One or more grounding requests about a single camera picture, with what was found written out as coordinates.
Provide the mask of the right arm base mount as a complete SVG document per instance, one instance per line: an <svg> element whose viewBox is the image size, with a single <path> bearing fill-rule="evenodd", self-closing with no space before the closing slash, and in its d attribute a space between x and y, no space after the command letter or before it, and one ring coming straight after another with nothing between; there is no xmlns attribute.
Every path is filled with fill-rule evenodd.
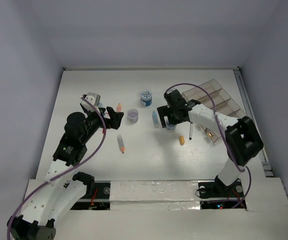
<svg viewBox="0 0 288 240"><path fill-rule="evenodd" d="M241 181L224 188L214 181L198 183L195 195L200 199L202 210L246 209Z"/></svg>

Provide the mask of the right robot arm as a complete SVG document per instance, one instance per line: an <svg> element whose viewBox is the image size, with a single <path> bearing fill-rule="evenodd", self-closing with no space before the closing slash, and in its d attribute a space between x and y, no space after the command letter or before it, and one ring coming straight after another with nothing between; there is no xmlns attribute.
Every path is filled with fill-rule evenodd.
<svg viewBox="0 0 288 240"><path fill-rule="evenodd" d="M208 108L197 100L186 101L178 90L166 92L166 105L157 108L161 125L189 122L220 134L227 149L228 160L215 177L213 189L225 196L245 170L247 163L263 149L262 139L253 120L247 116L236 118Z"/></svg>

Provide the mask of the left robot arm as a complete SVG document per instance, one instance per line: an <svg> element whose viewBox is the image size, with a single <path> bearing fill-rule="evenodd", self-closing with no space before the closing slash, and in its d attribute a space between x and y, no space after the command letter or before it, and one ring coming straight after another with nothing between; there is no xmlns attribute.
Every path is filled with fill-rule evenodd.
<svg viewBox="0 0 288 240"><path fill-rule="evenodd" d="M26 208L19 208L20 212L8 221L10 236L16 240L55 238L56 225L72 206L95 193L94 177L76 170L87 152L86 143L98 129L117 130L123 115L111 107L68 115L42 187L28 197Z"/></svg>

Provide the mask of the blue paint jar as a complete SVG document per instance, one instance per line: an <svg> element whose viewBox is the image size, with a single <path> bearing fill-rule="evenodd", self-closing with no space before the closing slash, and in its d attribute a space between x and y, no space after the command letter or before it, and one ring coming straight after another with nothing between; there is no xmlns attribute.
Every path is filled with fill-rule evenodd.
<svg viewBox="0 0 288 240"><path fill-rule="evenodd" d="M98 107L99 107L99 108L104 108L104 106L103 106L103 104L102 104L101 102L98 103ZM107 115L107 111L106 111L106 109L105 109L105 111L102 113L102 116L105 118L106 115Z"/></svg>
<svg viewBox="0 0 288 240"><path fill-rule="evenodd" d="M150 90L143 90L140 94L140 102L143 106L147 107L152 104L153 93Z"/></svg>

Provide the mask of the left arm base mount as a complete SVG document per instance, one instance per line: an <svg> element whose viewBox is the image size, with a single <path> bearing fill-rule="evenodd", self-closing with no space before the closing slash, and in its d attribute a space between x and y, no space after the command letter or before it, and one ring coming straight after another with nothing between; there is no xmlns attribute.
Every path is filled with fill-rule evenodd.
<svg viewBox="0 0 288 240"><path fill-rule="evenodd" d="M92 194L87 194L79 199L72 207L71 210L91 210L101 211L110 209L110 181L96 181L94 191Z"/></svg>

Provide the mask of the clear paperclip jar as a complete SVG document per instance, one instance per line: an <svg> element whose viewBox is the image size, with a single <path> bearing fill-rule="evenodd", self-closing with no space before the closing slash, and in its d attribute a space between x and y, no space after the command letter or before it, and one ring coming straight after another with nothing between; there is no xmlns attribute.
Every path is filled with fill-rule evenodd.
<svg viewBox="0 0 288 240"><path fill-rule="evenodd" d="M127 112L127 119L133 124L137 123L139 120L139 112L134 108L129 109Z"/></svg>
<svg viewBox="0 0 288 240"><path fill-rule="evenodd" d="M176 125L171 124L168 120L166 120L166 130L168 132L174 132L176 129Z"/></svg>

